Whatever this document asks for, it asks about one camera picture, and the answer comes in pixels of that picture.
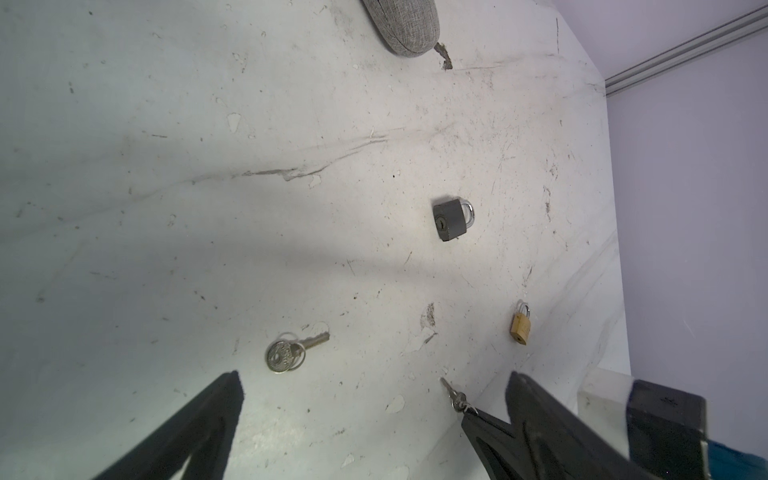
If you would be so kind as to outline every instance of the metal key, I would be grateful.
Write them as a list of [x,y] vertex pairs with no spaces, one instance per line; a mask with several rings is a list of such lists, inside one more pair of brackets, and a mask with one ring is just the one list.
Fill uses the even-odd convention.
[[467,410],[472,410],[477,414],[477,409],[467,402],[467,395],[464,392],[456,392],[448,380],[440,377],[440,382],[448,389],[448,396],[451,397],[451,406],[456,412],[466,413]]
[[306,349],[327,342],[330,338],[331,334],[325,332],[300,341],[277,340],[266,349],[266,366],[275,373],[295,370],[304,363]]

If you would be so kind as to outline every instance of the brass padlock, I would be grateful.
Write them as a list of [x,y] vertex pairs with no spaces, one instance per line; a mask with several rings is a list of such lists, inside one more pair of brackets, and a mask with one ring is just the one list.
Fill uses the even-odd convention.
[[512,317],[512,327],[509,329],[515,342],[521,345],[528,343],[528,334],[531,332],[531,309],[526,302],[520,303],[518,311]]

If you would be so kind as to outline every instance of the white marble surface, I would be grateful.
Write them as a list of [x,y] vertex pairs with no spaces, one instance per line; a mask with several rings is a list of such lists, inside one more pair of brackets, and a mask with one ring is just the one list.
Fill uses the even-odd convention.
[[451,71],[357,0],[3,2],[0,477],[89,478],[232,369],[228,478],[476,467],[440,376],[574,403],[624,311],[601,76],[546,3],[438,10]]

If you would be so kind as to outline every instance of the gray strip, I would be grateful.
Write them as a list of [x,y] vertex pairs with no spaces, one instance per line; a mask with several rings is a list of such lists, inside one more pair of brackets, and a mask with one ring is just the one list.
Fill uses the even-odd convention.
[[766,27],[768,5],[608,78],[605,81],[605,96],[610,97]]

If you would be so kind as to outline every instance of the wall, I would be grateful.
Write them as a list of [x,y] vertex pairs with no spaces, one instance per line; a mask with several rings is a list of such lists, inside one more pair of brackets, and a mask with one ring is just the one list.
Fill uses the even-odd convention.
[[632,373],[768,456],[768,32],[608,100]]
[[608,78],[765,5],[765,0],[553,0]]

